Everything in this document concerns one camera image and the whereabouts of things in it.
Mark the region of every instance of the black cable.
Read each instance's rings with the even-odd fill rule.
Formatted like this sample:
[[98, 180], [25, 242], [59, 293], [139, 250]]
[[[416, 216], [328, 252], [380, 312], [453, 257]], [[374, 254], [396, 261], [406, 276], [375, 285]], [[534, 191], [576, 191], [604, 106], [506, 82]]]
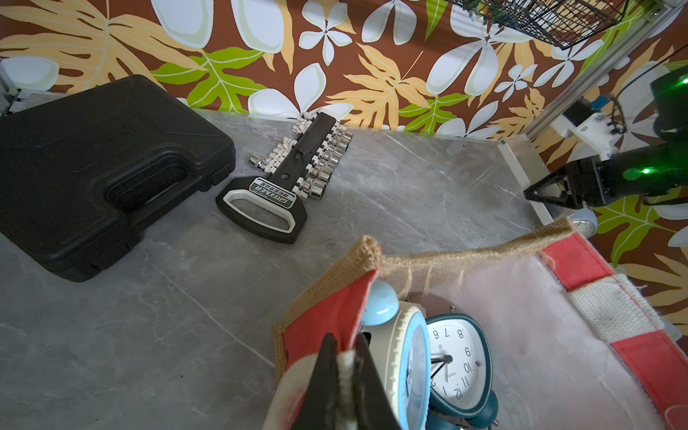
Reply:
[[[668, 55], [666, 58], [664, 58], [662, 61], [657, 62], [657, 64], [653, 65], [651, 68], [645, 70], [643, 73], [639, 74], [635, 78], [633, 78], [628, 84], [624, 85], [623, 88], [619, 90], [618, 93], [616, 93], [615, 96], [610, 95], [610, 100], [613, 103], [613, 108], [612, 108], [612, 122], [614, 123], [614, 130], [619, 133], [619, 134], [624, 134], [627, 130], [628, 127], [626, 125], [626, 118], [623, 116], [623, 109], [621, 109], [621, 103], [619, 102], [619, 96], [623, 92], [624, 89], [628, 88], [633, 82], [637, 81], [640, 79], [642, 76], [646, 75], [650, 70], [654, 69], [655, 67], [659, 66], [660, 64], [664, 63], [666, 60], [669, 58], [673, 57], [674, 55], [678, 54], [682, 50], [684, 50], [686, 47], [688, 47], [688, 43], [683, 45], [682, 47], [678, 48], [676, 51], [672, 52], [671, 55]], [[619, 114], [621, 115], [621, 121], [615, 120], [614, 117], [616, 115], [616, 110], [619, 110]]]
[[[619, 103], [619, 99], [615, 96], [609, 95], [610, 100], [612, 101], [612, 122], [614, 123], [614, 130], [617, 132], [617, 134], [624, 134], [627, 131], [626, 127], [626, 118], [623, 116], [623, 109], [621, 108], [621, 103]], [[616, 110], [619, 110], [619, 114], [621, 115], [621, 121], [615, 120], [614, 117], [616, 116]]]
[[636, 76], [635, 78], [633, 78], [633, 80], [631, 80], [628, 84], [624, 85], [623, 88], [621, 88], [621, 90], [619, 90], [619, 92], [616, 93], [616, 97], [619, 97], [619, 96], [621, 95], [621, 93], [623, 93], [623, 90], [626, 89], [626, 88], [628, 88], [633, 82], [637, 81], [637, 80], [640, 79], [642, 76], [644, 76], [646, 73], [648, 73], [650, 70], [652, 70], [652, 69], [654, 69], [655, 67], [659, 66], [660, 64], [664, 63], [664, 62], [665, 62], [666, 60], [668, 60], [669, 58], [671, 58], [671, 57], [673, 57], [674, 55], [678, 54], [679, 52], [683, 51], [686, 47], [688, 47], [688, 43], [686, 43], [686, 44], [683, 45], [682, 47], [678, 48], [676, 51], [672, 52], [671, 55], [667, 56], [667, 57], [664, 58], [662, 61], [658, 62], [657, 64], [653, 65], [651, 68], [645, 70], [643, 73], [641, 73], [641, 74], [639, 74], [638, 76]]

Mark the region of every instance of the clock hand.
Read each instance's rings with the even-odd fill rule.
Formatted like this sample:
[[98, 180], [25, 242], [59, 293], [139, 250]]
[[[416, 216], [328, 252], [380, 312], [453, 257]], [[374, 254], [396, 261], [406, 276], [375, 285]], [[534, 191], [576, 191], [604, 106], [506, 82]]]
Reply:
[[446, 365], [446, 363], [447, 363], [446, 361], [445, 361], [444, 363], [442, 363], [441, 366], [439, 366], [439, 367], [437, 368], [437, 370], [435, 370], [435, 373], [433, 373], [433, 374], [430, 376], [430, 379], [434, 378], [435, 375], [437, 374], [437, 372], [439, 372], [439, 371], [444, 367], [444, 365]]
[[433, 364], [433, 365], [434, 365], [434, 364], [437, 364], [437, 363], [451, 363], [452, 360], [453, 360], [453, 359], [452, 359], [451, 355], [446, 355], [446, 356], [444, 356], [444, 357], [442, 357], [442, 358], [432, 358], [432, 359], [430, 360], [430, 364]]
[[436, 363], [442, 363], [442, 364], [441, 364], [441, 366], [439, 366], [437, 368], [437, 370], [435, 370], [435, 373], [433, 373], [432, 376], [430, 376], [430, 379], [434, 378], [435, 375], [444, 367], [444, 365], [446, 365], [447, 363], [451, 363], [452, 361], [453, 361], [453, 358], [451, 357], [451, 355], [446, 355], [442, 358], [432, 358], [430, 360], [431, 364], [436, 364]]

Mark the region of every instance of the burlap fabric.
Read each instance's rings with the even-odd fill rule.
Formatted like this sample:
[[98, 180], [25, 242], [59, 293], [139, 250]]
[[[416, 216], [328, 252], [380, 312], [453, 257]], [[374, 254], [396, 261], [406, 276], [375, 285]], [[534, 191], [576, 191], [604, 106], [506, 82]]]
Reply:
[[468, 271], [479, 270], [518, 255], [540, 254], [544, 248], [571, 236], [573, 232], [570, 221], [561, 219], [493, 248], [407, 256], [384, 255], [382, 247], [373, 237], [362, 237], [294, 301], [284, 314], [284, 320], [272, 327], [277, 382], [286, 371], [282, 334], [289, 324], [313, 305], [351, 285], [370, 270], [379, 268], [378, 278], [394, 287], [400, 298], [410, 292], [427, 292], [447, 282], [454, 282], [456, 288], [461, 288], [464, 274]]

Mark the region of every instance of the gray marble countertop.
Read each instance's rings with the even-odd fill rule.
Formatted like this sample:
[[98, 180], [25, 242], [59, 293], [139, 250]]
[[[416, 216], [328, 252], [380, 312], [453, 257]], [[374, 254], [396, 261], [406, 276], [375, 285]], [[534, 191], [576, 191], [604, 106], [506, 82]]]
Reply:
[[[291, 123], [201, 113], [255, 175]], [[361, 235], [411, 254], [492, 246], [536, 217], [495, 143], [355, 131], [296, 244], [254, 236], [196, 193], [85, 283], [0, 236], [0, 428], [260, 429], [271, 325]]]

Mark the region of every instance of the jute bag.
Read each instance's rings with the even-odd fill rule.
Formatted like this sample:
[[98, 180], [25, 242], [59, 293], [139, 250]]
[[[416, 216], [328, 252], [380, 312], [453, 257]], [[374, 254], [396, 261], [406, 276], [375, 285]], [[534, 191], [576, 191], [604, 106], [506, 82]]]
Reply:
[[287, 344], [313, 336], [317, 352], [322, 335], [311, 327], [320, 312], [337, 324], [331, 331], [338, 330], [347, 359], [376, 279], [428, 316], [452, 305], [478, 321], [493, 353], [504, 428], [688, 429], [688, 359], [637, 289], [568, 220], [464, 252], [387, 256], [374, 238], [363, 237], [274, 325], [280, 385], [270, 412], [282, 417], [264, 429], [289, 428], [312, 371], [304, 363], [315, 360], [292, 353], [290, 362]]

